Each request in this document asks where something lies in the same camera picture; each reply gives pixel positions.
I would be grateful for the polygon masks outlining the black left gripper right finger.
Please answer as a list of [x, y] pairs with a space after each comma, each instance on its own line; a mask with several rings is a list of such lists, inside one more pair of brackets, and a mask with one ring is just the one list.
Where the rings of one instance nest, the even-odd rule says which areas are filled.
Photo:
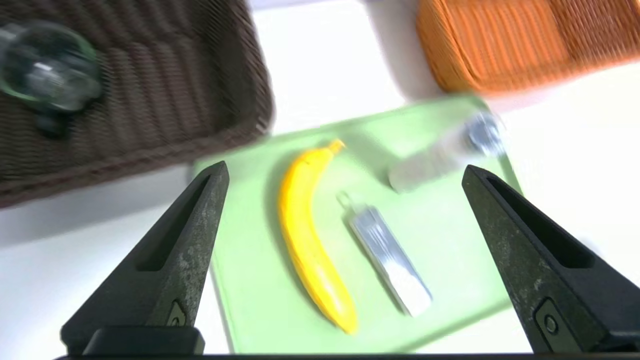
[[497, 175], [462, 189], [533, 353], [639, 353], [637, 285]]

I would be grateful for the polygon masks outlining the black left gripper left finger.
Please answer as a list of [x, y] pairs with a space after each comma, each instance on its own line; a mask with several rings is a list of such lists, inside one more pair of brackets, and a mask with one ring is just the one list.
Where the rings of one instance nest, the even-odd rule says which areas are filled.
[[230, 176], [199, 173], [62, 326], [69, 357], [201, 357], [195, 327]]

